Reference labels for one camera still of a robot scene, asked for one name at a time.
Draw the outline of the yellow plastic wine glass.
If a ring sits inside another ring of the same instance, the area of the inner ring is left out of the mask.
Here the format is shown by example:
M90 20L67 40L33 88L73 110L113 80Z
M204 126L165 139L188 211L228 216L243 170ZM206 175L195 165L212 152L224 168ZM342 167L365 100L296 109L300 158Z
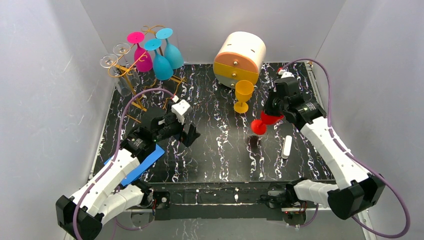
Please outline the yellow plastic wine glass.
M235 85L235 97L237 102L234 104L234 111L244 114L248 111L247 101L252 97L254 85L248 80L240 80Z

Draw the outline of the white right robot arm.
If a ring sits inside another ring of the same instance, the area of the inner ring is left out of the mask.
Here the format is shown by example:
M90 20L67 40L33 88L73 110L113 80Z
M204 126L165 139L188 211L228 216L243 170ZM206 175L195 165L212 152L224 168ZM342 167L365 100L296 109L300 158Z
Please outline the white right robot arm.
M342 141L330 132L325 111L316 101L304 100L296 78L279 78L274 84L261 116L285 117L310 141L335 179L334 184L304 177L293 180L286 184L284 200L329 207L342 220L374 206L385 188L381 176L355 163L347 149L340 149Z

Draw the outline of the teal wine glass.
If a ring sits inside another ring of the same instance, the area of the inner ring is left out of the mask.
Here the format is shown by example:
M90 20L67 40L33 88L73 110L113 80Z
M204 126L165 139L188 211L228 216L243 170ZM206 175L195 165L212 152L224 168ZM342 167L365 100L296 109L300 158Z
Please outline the teal wine glass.
M144 44L144 48L147 51L154 51L155 56L153 59L153 71L155 77L160 81L166 81L173 76L174 71L169 61L158 52L161 45L161 39L153 38Z
M169 64L173 70L176 70L184 65L184 59L180 50L173 44L170 43L169 38L173 35L171 28L162 28L156 34L156 38L165 40L166 47L164 51L164 57L169 61Z

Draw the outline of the red plastic wine glass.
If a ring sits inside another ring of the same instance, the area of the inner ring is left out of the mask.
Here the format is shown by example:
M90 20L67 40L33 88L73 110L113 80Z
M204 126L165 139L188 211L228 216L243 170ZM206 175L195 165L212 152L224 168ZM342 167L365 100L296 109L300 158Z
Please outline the red plastic wine glass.
M250 128L256 135L264 135L267 131L268 125L275 125L277 122L282 120L283 117L283 115L274 116L261 111L260 118L253 120L250 124Z

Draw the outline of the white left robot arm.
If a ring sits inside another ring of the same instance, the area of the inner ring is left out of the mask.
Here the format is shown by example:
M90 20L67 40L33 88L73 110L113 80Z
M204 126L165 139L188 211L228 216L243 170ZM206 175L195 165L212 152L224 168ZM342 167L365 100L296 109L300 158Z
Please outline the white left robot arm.
M120 142L107 164L71 197L62 195L55 203L57 224L77 240L94 240L103 225L124 210L152 201L152 188L139 180L113 191L137 167L151 166L147 158L156 150L157 142L174 137L185 147L200 136L191 124L184 130L191 111L186 102L174 104L166 114L151 119L150 124L134 127Z

